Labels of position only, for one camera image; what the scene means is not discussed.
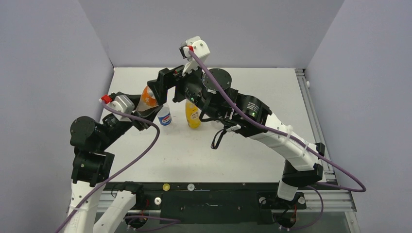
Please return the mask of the yellow juice bottle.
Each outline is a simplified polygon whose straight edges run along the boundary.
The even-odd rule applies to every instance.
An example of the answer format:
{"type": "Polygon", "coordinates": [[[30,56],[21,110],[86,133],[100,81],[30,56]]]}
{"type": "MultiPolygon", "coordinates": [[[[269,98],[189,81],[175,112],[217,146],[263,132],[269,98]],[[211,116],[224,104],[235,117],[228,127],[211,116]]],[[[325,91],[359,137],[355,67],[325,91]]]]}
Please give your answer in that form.
{"type": "Polygon", "coordinates": [[[188,126],[191,129],[197,129],[201,126],[201,121],[199,119],[199,109],[196,105],[194,105],[189,100],[186,100],[185,103],[185,114],[188,126]]]}

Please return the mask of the Pepsi bottle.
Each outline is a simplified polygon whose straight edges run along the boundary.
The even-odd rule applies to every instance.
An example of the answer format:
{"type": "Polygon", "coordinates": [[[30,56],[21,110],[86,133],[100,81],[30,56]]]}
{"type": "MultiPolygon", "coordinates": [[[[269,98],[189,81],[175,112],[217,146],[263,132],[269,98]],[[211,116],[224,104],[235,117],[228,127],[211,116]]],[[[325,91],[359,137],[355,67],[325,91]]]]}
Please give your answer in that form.
{"type": "Polygon", "coordinates": [[[171,124],[172,116],[167,103],[163,104],[162,108],[157,113],[157,118],[162,126],[168,126],[171,124]]]}

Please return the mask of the orange drink bottle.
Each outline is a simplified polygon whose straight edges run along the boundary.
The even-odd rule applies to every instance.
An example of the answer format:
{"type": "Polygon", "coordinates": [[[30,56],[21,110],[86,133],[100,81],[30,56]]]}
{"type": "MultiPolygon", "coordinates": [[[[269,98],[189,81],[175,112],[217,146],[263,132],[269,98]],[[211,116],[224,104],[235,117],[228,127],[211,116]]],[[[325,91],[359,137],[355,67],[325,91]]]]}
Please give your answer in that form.
{"type": "Polygon", "coordinates": [[[141,116],[141,117],[148,117],[150,114],[152,114],[155,109],[159,106],[155,95],[151,88],[149,86],[146,86],[142,94],[140,96],[139,102],[137,104],[137,107],[135,108],[135,111],[141,116]]]}

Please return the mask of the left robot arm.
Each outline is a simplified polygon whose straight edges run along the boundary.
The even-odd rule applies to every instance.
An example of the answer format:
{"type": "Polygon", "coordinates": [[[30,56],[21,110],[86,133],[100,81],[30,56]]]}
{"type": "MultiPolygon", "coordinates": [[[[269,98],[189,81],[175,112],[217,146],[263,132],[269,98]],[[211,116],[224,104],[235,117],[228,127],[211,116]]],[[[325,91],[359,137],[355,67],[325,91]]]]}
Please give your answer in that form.
{"type": "Polygon", "coordinates": [[[99,201],[106,184],[116,177],[111,174],[114,154],[107,148],[132,127],[142,131],[155,127],[154,119],[162,105],[150,96],[122,92],[100,98],[109,111],[102,122],[88,116],[75,119],[70,127],[70,144],[74,148],[71,173],[71,199],[68,214],[58,227],[63,233],[112,233],[126,213],[144,205],[143,186],[124,182],[113,203],[96,220],[99,201]]]}

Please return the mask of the white water bottle cap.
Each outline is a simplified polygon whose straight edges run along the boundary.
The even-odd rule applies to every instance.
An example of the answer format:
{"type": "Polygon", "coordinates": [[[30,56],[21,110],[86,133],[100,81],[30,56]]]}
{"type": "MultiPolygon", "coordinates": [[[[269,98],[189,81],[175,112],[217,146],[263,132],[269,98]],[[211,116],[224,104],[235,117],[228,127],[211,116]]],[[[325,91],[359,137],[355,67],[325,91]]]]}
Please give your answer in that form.
{"type": "Polygon", "coordinates": [[[187,189],[188,189],[189,191],[194,191],[194,190],[195,190],[195,185],[194,185],[193,183],[189,183],[189,184],[187,185],[187,189]]]}

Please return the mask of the yellow juice bottle cap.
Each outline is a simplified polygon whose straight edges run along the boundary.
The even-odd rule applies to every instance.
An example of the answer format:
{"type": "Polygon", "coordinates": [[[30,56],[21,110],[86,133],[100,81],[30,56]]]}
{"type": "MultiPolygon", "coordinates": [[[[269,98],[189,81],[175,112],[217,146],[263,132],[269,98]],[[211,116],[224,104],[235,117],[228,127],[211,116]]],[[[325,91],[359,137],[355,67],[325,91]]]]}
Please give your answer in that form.
{"type": "Polygon", "coordinates": [[[168,183],[165,183],[165,184],[162,185],[163,191],[169,191],[170,188],[171,188],[171,186],[170,186],[170,184],[168,184],[168,183]]]}

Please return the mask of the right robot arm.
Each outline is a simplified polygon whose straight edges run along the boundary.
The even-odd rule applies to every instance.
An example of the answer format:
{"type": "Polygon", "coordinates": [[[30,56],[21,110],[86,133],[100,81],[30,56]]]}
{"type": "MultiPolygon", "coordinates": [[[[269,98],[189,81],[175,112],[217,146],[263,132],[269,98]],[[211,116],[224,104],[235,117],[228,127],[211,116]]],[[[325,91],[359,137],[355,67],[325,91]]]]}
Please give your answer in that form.
{"type": "Polygon", "coordinates": [[[281,155],[285,165],[274,201],[287,207],[298,188],[322,180],[323,167],[318,161],[324,152],[319,144],[298,136],[264,102],[241,94],[231,83],[231,75],[221,68],[186,72],[179,66],[160,70],[147,85],[159,104],[166,102],[168,90],[173,88],[173,101],[193,103],[201,110],[201,121],[219,121],[225,131],[258,141],[281,155]]]}

